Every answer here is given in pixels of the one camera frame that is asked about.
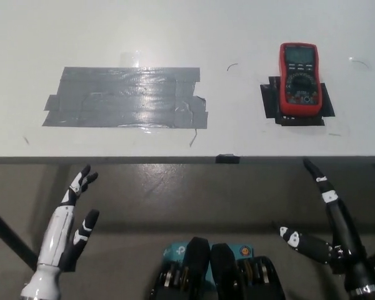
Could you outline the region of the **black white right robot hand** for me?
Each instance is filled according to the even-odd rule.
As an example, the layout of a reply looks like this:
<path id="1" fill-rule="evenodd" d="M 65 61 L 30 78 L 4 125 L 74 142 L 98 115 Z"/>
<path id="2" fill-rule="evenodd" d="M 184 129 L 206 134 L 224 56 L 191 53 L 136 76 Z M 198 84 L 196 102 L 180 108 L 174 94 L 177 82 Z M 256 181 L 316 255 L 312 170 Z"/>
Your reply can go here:
<path id="1" fill-rule="evenodd" d="M 344 289 L 350 299 L 375 299 L 375 267 L 344 201 L 313 162 L 304 158 L 303 164 L 321 193 L 332 243 L 287 226 L 279 226 L 279 235 L 291 249 L 317 263 L 329 265 L 334 274 L 344 275 Z"/>

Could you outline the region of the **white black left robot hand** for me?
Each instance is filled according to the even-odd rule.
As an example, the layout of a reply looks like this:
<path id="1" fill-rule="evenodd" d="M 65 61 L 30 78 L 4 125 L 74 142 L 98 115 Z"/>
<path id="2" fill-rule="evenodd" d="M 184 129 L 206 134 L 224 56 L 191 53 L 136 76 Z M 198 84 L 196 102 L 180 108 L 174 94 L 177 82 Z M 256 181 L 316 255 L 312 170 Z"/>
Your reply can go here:
<path id="1" fill-rule="evenodd" d="M 73 179 L 61 202 L 54 210 L 44 233 L 37 264 L 52 266 L 68 273 L 76 270 L 80 258 L 99 218 L 99 211 L 92 209 L 82 224 L 72 232 L 74 209 L 81 194 L 89 184 L 98 178 L 98 173 L 90 173 L 86 165 Z"/>

